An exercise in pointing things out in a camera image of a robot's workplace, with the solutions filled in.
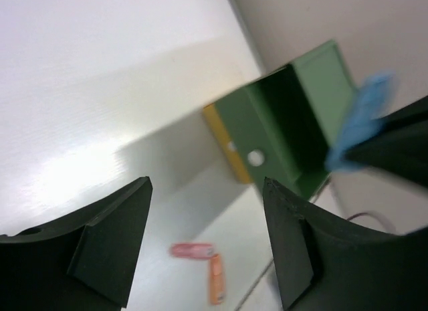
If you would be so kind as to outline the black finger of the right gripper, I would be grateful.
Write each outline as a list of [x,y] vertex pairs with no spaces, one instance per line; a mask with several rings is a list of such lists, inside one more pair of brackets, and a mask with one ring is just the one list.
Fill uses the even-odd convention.
[[345,152],[345,159],[427,186],[427,97],[382,118],[376,136]]

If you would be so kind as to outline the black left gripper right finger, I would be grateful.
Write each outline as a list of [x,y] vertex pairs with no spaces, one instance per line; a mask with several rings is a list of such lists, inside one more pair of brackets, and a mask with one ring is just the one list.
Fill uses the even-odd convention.
[[284,310],[426,310],[427,230],[375,231],[273,179],[263,206]]

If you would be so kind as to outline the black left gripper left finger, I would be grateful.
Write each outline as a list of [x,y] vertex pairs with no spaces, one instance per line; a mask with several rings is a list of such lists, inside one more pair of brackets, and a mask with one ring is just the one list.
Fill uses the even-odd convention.
[[1,236],[2,310],[121,310],[152,197],[141,177],[53,221]]

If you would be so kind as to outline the pink highlighter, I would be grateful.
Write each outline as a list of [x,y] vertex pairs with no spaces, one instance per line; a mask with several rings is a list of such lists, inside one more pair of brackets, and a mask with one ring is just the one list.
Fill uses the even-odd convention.
[[174,257],[194,260],[208,260],[214,253],[214,247],[210,243],[176,243],[170,248],[170,254]]

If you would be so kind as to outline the orange highlighter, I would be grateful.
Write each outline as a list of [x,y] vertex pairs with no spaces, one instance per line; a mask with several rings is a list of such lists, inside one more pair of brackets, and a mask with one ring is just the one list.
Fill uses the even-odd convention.
[[218,305],[225,298],[225,281],[221,256],[215,253],[209,260],[209,302]]

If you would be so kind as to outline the green drawer front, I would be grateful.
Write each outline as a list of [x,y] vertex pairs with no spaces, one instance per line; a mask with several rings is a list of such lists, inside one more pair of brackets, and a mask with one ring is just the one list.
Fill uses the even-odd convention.
[[279,181],[309,200],[356,92],[338,44],[327,41],[214,103],[252,181]]

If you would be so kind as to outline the yellow drawer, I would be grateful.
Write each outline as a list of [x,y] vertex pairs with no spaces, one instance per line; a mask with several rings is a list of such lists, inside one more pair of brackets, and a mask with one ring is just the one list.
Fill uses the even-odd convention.
[[219,146],[221,147],[221,150],[223,151],[223,154],[225,155],[236,179],[241,184],[252,183],[253,181],[244,165],[243,160],[237,152],[235,143],[231,139],[215,105],[209,104],[204,107],[203,116],[205,117],[205,120],[207,121],[213,136],[219,143]]

